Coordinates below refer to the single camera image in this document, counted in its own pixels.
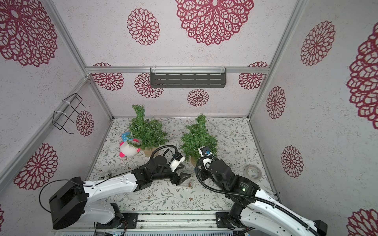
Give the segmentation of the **small green christmas tree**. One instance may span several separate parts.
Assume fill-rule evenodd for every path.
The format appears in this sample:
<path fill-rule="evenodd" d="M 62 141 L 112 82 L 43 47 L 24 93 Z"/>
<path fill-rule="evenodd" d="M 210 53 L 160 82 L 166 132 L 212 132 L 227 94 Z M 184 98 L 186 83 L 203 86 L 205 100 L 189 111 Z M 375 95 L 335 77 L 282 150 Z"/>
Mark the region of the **small green christmas tree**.
<path fill-rule="evenodd" d="M 180 149 L 184 152 L 184 157 L 189 158 L 194 166 L 201 158 L 198 149 L 202 146 L 208 146 L 215 156 L 218 155 L 218 141 L 209 134 L 206 127 L 206 116 L 201 114 L 195 120 L 196 123 L 186 126 L 189 132 L 182 136 L 182 145 L 180 146 Z"/>
<path fill-rule="evenodd" d="M 160 121 L 145 118 L 143 105 L 132 105 L 132 108 L 136 112 L 136 117 L 129 125 L 132 140 L 128 141 L 128 144 L 140 148 L 147 157 L 150 157 L 153 151 L 168 142 L 167 133 L 163 131 Z"/>

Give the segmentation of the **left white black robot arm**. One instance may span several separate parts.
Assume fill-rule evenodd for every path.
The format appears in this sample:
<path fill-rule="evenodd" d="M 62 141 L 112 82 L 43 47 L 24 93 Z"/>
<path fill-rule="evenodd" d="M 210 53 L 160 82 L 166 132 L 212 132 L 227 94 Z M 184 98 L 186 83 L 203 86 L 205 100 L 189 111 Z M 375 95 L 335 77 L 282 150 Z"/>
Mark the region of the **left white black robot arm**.
<path fill-rule="evenodd" d="M 177 173 L 178 169 L 184 167 L 184 160 L 174 159 L 168 164 L 166 158 L 159 155 L 130 172 L 104 181 L 84 182 L 80 177 L 68 180 L 49 199 L 53 229 L 61 230 L 76 222 L 98 223 L 104 229 L 118 227 L 124 220 L 118 205 L 102 205 L 97 201 L 121 193 L 146 189 L 154 180 L 168 179 L 172 185 L 181 185 L 191 177 L 187 173 Z"/>

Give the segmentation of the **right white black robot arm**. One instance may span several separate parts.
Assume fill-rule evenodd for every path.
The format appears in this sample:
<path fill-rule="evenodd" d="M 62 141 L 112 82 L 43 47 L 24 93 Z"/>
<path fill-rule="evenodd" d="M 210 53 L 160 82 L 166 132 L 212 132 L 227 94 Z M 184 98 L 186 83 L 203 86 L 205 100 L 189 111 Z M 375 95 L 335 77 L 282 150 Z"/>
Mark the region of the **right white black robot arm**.
<path fill-rule="evenodd" d="M 328 226 L 309 220 L 270 197 L 251 180 L 236 175 L 220 159 L 203 158 L 196 164 L 196 176 L 207 190 L 233 202 L 226 220 L 236 228 L 251 228 L 271 236 L 325 236 Z"/>

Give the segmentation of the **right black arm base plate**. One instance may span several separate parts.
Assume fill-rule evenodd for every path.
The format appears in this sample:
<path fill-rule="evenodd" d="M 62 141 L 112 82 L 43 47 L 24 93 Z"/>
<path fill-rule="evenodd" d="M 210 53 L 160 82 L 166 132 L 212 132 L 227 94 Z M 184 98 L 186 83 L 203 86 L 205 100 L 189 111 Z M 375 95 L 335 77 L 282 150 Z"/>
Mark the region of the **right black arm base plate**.
<path fill-rule="evenodd" d="M 235 229 L 240 227 L 239 218 L 232 212 L 218 211 L 216 212 L 216 223 L 218 228 Z"/>

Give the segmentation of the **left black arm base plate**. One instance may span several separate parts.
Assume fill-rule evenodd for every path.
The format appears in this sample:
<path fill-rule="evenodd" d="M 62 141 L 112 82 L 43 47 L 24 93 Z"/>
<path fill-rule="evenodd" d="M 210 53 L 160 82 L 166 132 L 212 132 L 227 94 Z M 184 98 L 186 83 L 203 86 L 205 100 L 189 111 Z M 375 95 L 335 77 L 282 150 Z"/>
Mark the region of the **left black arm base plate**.
<path fill-rule="evenodd" d="M 103 229 L 135 229 L 137 222 L 138 222 L 138 213 L 122 213 L 122 216 L 116 216 L 113 220 L 111 220 L 107 224 L 100 224 L 97 223 L 95 225 L 96 230 L 103 230 Z"/>

